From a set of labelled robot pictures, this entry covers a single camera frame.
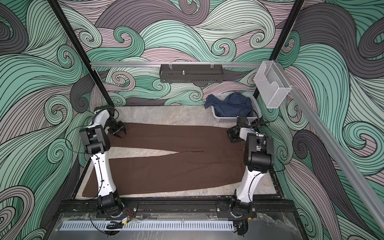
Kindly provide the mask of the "brown trousers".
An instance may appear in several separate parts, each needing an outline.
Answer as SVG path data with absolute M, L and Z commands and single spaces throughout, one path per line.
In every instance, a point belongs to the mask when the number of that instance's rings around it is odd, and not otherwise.
M 242 180 L 245 142 L 231 143 L 226 129 L 127 123 L 112 147 L 162 150 L 152 157 L 110 158 L 119 195 L 221 187 Z

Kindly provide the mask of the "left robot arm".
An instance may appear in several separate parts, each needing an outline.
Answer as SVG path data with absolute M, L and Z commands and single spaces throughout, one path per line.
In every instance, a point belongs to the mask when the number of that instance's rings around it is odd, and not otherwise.
M 81 128 L 79 134 L 85 153 L 91 157 L 95 169 L 98 210 L 105 216 L 117 218 L 122 215 L 124 205 L 112 177 L 109 161 L 111 142 L 106 129 L 116 137 L 126 131 L 124 124 L 115 119 L 115 108 L 112 106 L 97 107 L 91 123 Z

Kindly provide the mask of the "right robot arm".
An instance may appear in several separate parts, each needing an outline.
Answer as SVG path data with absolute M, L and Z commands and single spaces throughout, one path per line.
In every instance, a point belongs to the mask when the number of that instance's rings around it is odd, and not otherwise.
M 247 117 L 237 117 L 234 127 L 227 130 L 230 141 L 245 141 L 244 165 L 245 172 L 240 186 L 231 199 L 231 210 L 237 214 L 249 213 L 253 207 L 253 195 L 261 178 L 275 164 L 274 140 L 261 134 L 248 125 Z

